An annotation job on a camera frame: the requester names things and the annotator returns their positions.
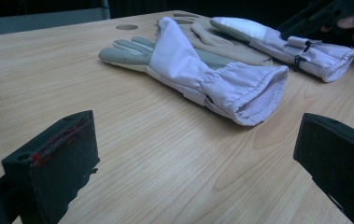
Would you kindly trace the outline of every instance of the black object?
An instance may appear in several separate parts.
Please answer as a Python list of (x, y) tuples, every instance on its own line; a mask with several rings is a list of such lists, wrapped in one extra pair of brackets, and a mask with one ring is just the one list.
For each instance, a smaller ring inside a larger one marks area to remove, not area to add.
[(60, 119), (2, 160), (0, 223), (58, 223), (98, 162), (92, 111)]
[(306, 113), (293, 158), (354, 223), (354, 129), (337, 120)]
[(354, 13), (354, 0), (316, 0), (307, 8), (283, 22), (277, 30), (283, 39), (295, 35), (307, 37), (322, 26), (333, 27), (337, 33), (342, 30), (337, 28), (336, 23), (342, 18)]

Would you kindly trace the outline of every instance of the table surface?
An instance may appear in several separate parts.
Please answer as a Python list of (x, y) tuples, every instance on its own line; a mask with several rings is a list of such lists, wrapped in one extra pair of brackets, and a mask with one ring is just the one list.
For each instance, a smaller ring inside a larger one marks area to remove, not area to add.
[(354, 64), (334, 83), (290, 69), (276, 111), (243, 127), (98, 59), (115, 39), (154, 39), (172, 14), (0, 35), (0, 176), (4, 157), (92, 110), (99, 170), (61, 223), (349, 223), (292, 153), (305, 112), (354, 128)]

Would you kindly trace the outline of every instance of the red marking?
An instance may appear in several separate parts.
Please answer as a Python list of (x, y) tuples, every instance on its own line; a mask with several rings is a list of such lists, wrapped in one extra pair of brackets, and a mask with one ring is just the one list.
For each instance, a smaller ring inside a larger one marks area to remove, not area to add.
[(33, 162), (40, 161), (41, 158), (42, 156), (40, 156), (39, 153), (35, 153), (34, 155), (31, 156)]
[(54, 136), (51, 136), (50, 137), (50, 143), (53, 144), (55, 142), (55, 137)]
[(40, 167), (43, 164), (45, 164), (46, 161), (48, 161), (50, 159), (50, 156), (43, 158), (39, 153), (35, 153), (34, 155), (31, 156), (31, 159), (32, 159), (34, 166)]

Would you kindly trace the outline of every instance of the glove fingers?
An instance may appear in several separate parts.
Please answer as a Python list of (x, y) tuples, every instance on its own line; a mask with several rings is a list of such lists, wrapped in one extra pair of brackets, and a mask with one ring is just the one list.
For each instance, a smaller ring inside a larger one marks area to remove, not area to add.
[(199, 23), (194, 23), (191, 26), (191, 29), (194, 31), (195, 34), (197, 34), (200, 37), (201, 41), (205, 45), (214, 46), (214, 47), (227, 47), (227, 48), (231, 48), (233, 46), (232, 42), (222, 37), (212, 35)]
[(137, 44), (146, 46), (146, 47), (148, 47), (148, 48), (150, 48), (152, 50), (154, 49), (154, 46), (155, 46), (154, 42), (150, 41), (149, 39), (146, 39), (143, 36), (134, 36), (133, 38), (131, 38), (131, 41), (135, 42)]
[(120, 66), (122, 66), (122, 64), (148, 65), (150, 60), (149, 54), (137, 54), (132, 53), (130, 51), (125, 51), (124, 49), (114, 48), (107, 48), (101, 50), (98, 57), (103, 62), (117, 63)]
[(174, 17), (172, 18), (174, 21), (176, 21), (178, 24), (184, 24), (184, 25), (192, 25), (194, 23), (194, 20), (191, 18), (183, 18), (183, 17)]
[(136, 44), (132, 41), (128, 41), (128, 40), (115, 40), (113, 42), (113, 47), (115, 49), (120, 49), (120, 50), (124, 50), (130, 53), (134, 53), (134, 54), (151, 54), (152, 50), (150, 50), (148, 47)]
[(186, 18), (191, 18), (192, 20), (194, 18), (200, 18), (197, 15), (191, 14), (191, 13), (174, 13), (173, 14), (174, 17), (186, 17)]

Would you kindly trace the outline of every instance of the glove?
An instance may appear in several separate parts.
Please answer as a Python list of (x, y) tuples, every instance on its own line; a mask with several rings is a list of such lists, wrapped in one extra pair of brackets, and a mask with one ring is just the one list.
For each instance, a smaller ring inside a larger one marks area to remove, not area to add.
[(172, 19), (178, 23), (182, 32), (196, 49), (251, 65), (270, 66), (273, 64), (269, 55), (217, 30), (210, 24), (209, 18), (175, 13)]
[(276, 109), (285, 89), (287, 66), (236, 62), (211, 69), (172, 19), (159, 20), (159, 27), (154, 49), (143, 45), (139, 37), (116, 40), (114, 48), (101, 50), (99, 58), (146, 72), (186, 98), (241, 125), (256, 125)]
[(217, 17), (211, 20), (211, 24), (228, 35), (248, 42), (255, 49), (285, 63), (292, 63), (294, 70), (301, 68), (321, 77), (324, 82), (336, 81), (354, 59), (354, 49), (296, 36), (285, 41), (279, 31), (255, 21)]

